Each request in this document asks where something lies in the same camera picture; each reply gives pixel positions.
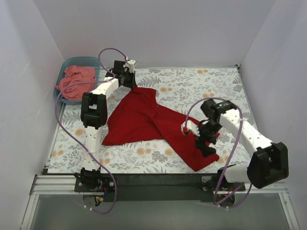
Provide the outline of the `dark red t shirt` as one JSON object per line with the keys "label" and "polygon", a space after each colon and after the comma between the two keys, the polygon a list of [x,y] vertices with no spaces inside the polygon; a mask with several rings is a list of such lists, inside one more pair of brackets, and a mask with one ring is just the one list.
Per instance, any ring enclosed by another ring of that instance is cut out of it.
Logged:
{"label": "dark red t shirt", "polygon": [[181,125],[186,116],[159,105],[155,97],[155,89],[133,88],[109,117],[108,134],[102,145],[115,146],[137,141],[165,140],[195,172],[218,161],[219,156],[215,152],[203,156],[195,147],[195,137],[192,133],[182,134]]}

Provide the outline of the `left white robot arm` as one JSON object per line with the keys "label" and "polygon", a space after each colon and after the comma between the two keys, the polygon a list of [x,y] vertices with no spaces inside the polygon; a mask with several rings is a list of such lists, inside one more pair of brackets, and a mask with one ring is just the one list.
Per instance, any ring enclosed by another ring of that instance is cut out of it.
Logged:
{"label": "left white robot arm", "polygon": [[85,130],[85,154],[80,173],[74,176],[78,180],[76,191],[84,189],[86,192],[103,192],[107,189],[114,190],[112,179],[103,178],[100,173],[99,149],[101,146],[102,128],[107,122],[107,99],[120,86],[134,88],[135,66],[137,61],[114,61],[113,69],[108,72],[104,82],[91,92],[82,96],[81,121]]}

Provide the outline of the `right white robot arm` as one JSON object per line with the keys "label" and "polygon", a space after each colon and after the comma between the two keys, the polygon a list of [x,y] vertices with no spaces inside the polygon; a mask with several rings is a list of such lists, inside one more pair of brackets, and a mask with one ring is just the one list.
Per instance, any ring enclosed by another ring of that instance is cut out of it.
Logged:
{"label": "right white robot arm", "polygon": [[282,142],[275,143],[262,135],[248,121],[242,111],[231,101],[216,103],[213,99],[204,101],[201,110],[207,117],[198,123],[187,120],[182,125],[183,132],[192,132],[195,147],[204,157],[212,156],[215,148],[205,142],[216,143],[216,134],[221,128],[227,129],[235,138],[234,145],[241,144],[250,156],[248,164],[227,163],[219,169],[206,187],[228,190],[235,183],[249,183],[261,189],[289,176],[288,149]]}

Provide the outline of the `floral patterned table mat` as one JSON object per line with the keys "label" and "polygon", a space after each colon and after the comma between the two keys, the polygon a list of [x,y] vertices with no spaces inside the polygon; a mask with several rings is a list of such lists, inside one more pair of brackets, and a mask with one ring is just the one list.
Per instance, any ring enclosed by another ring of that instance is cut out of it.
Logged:
{"label": "floral patterned table mat", "polygon": [[[238,105],[243,117],[255,124],[236,68],[138,69],[136,82],[140,87],[155,89],[156,101],[160,105],[197,120],[204,118],[199,100],[220,97]],[[77,173],[81,170],[85,154],[82,144],[86,136],[80,111],[79,105],[62,106],[62,125],[55,133],[53,151],[46,163],[48,173]],[[100,162],[112,173],[192,172],[164,140],[101,146]]]}

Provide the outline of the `pink t shirt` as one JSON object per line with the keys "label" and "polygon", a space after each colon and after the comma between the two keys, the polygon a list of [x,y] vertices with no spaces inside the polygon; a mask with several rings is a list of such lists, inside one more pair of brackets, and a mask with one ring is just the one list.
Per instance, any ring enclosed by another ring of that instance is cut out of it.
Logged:
{"label": "pink t shirt", "polygon": [[[94,67],[80,67],[72,65],[64,70],[64,78],[60,80],[59,84],[55,88],[62,91],[67,86],[82,83],[82,82],[94,82],[95,81],[95,68]],[[82,95],[85,92],[91,91],[95,86],[95,83],[78,84],[69,87],[62,93],[62,97],[66,100],[81,100]]]}

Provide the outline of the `aluminium frame rail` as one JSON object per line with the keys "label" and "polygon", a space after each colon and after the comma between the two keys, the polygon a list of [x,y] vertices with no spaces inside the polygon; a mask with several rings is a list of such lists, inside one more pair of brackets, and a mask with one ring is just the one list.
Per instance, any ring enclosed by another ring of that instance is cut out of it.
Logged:
{"label": "aluminium frame rail", "polygon": [[31,229],[40,195],[83,195],[74,191],[75,181],[71,175],[36,175],[20,229]]}

